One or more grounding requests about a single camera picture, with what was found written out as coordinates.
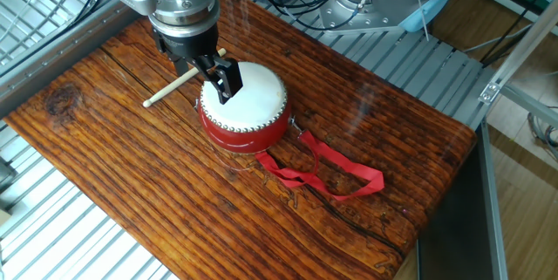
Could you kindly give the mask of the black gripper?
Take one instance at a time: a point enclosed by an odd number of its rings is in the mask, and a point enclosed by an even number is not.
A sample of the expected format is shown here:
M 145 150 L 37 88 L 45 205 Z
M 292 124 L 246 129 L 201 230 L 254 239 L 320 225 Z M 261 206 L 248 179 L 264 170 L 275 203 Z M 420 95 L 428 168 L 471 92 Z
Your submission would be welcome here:
M 177 76 L 189 71 L 188 58 L 203 78 L 210 82 L 224 105 L 243 87 L 240 67 L 233 58 L 224 58 L 218 53 L 219 31 L 213 24 L 206 31 L 192 36 L 172 36 L 153 26 L 153 39 L 158 50 L 166 53 L 174 64 Z

